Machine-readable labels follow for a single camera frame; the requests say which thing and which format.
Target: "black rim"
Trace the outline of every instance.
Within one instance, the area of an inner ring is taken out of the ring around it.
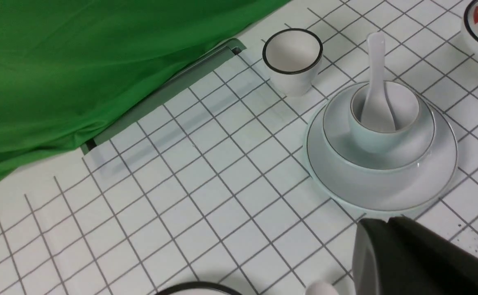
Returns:
[[[288,32],[288,31],[301,31],[301,32],[306,32],[308,34],[310,34],[312,37],[314,37],[317,42],[319,43],[319,54],[317,54],[317,58],[314,60],[314,62],[312,62],[311,65],[307,66],[306,68],[304,69],[301,69],[301,70],[297,70],[297,71],[283,71],[283,70],[280,70],[280,69],[277,69],[275,67],[273,67],[269,62],[268,62],[268,59],[266,58],[266,48],[268,46],[268,44],[272,41],[272,39],[274,39],[276,36],[284,33],[284,32]],[[298,74],[298,73],[303,73],[303,72],[306,72],[308,71],[309,69],[311,69],[312,67],[314,67],[315,65],[317,65],[317,63],[321,60],[321,57],[323,56],[323,43],[321,42],[321,40],[319,39],[319,37],[317,37],[317,35],[315,35],[314,33],[310,32],[309,30],[305,30],[305,29],[299,29],[299,28],[291,28],[291,29],[286,29],[286,30],[282,30],[280,32],[277,32],[275,33],[275,35],[271,36],[270,39],[268,39],[263,47],[263,60],[265,61],[265,64],[272,70],[276,71],[277,73],[283,73],[283,74],[286,74],[286,75],[295,75],[295,74]]]
[[[478,43],[478,37],[473,33],[469,24],[470,10],[477,4],[477,2],[478,0],[474,0],[467,6],[467,9],[465,9],[465,13],[463,15],[463,22],[465,22],[465,28],[467,29],[467,32],[469,32],[470,36]]]
[[[229,295],[242,295],[241,293],[235,291],[234,289],[228,288],[221,284],[215,284],[210,282],[187,282],[182,284],[176,284],[175,286],[166,288],[156,295],[170,295],[177,293],[179,291],[190,290],[190,289],[210,289],[220,291],[222,293],[227,293]]]

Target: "ceramic spoon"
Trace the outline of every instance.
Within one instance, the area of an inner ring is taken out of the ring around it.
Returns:
[[[374,32],[368,36],[370,89],[362,107],[360,122],[378,132],[394,132],[396,125],[385,94],[385,35]]]

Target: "green cloth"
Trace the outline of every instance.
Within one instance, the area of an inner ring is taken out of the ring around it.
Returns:
[[[0,0],[0,180],[76,149],[288,0]]]

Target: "stacked dishes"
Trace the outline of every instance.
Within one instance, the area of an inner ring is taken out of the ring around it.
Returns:
[[[428,206],[447,189],[458,162],[454,132],[414,91],[406,88],[412,99],[394,95],[401,87],[385,83],[395,132],[375,132],[358,121],[367,82],[341,90],[310,120],[303,149],[308,171],[340,203],[405,213]]]

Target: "white plate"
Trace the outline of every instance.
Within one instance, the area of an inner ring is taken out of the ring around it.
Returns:
[[[420,161],[432,144],[435,122],[432,111],[421,99],[421,117],[404,141],[387,153],[369,153],[358,146],[350,133],[350,100],[366,82],[347,87],[330,99],[324,112],[324,138],[349,163],[375,170],[404,168]]]
[[[450,183],[458,164],[458,146],[448,122],[434,111],[435,137],[417,168],[383,174],[351,166],[335,155],[323,136],[319,108],[305,133],[305,163],[310,175],[339,202],[379,213],[405,213],[428,205]]]

